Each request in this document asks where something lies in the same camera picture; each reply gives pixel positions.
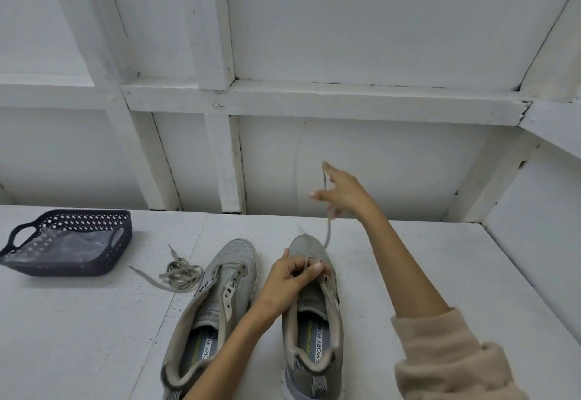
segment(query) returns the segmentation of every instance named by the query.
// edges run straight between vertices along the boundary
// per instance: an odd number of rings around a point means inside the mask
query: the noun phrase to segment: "dark plastic basket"
[[[14,239],[18,232],[25,228],[36,228],[37,230],[21,246],[16,247]],[[21,224],[12,230],[8,243],[0,251],[0,257],[12,253],[29,242],[34,242],[34,238],[40,235],[40,228],[55,228],[80,233],[101,230],[112,230],[113,232],[109,238],[108,247],[92,261],[58,264],[54,262],[22,262],[20,264],[11,262],[4,265],[31,276],[99,276],[113,268],[131,241],[132,235],[131,213],[128,211],[55,209],[43,213],[31,223]]]

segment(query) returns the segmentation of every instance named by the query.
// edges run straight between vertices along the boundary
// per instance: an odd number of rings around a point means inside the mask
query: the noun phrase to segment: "person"
[[[392,323],[405,353],[405,360],[395,366],[403,398],[527,399],[512,379],[502,348],[494,343],[480,344],[460,311],[448,306],[359,181],[327,162],[323,168],[335,188],[312,192],[311,198],[326,201],[332,218],[349,212],[361,222],[395,309]],[[272,265],[256,302],[186,400],[230,399],[260,337],[296,300],[301,289],[323,273],[322,263],[304,268],[304,257],[288,255],[285,249]]]

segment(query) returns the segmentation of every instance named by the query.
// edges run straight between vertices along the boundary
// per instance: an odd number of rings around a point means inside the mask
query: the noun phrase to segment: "shoe insole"
[[[316,364],[330,346],[329,323],[321,316],[306,311],[298,314],[298,321],[299,348]]]
[[[218,348],[218,330],[200,327],[190,331],[184,354],[179,363],[179,376],[184,377],[189,369],[200,360],[210,359]]]

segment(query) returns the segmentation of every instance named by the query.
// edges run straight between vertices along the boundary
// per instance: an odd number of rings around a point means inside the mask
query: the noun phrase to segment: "person's left arm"
[[[282,257],[272,265],[257,301],[184,400],[229,400],[260,337],[290,307],[302,288],[323,272],[322,262],[305,268],[307,258],[289,258],[288,255],[289,251],[285,249]],[[304,271],[293,277],[299,270]],[[327,269],[325,273],[331,274],[331,270]]]

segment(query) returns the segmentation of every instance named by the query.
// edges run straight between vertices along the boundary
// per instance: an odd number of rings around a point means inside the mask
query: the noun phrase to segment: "gray sneaker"
[[[207,266],[171,336],[162,365],[165,400],[182,398],[199,379],[246,313],[255,285],[254,245],[230,241]]]
[[[290,257],[315,257],[332,264],[321,243],[301,235],[290,243]],[[322,275],[299,293],[296,303],[282,315],[285,371],[282,395],[287,400],[343,399],[343,322],[337,283]]]

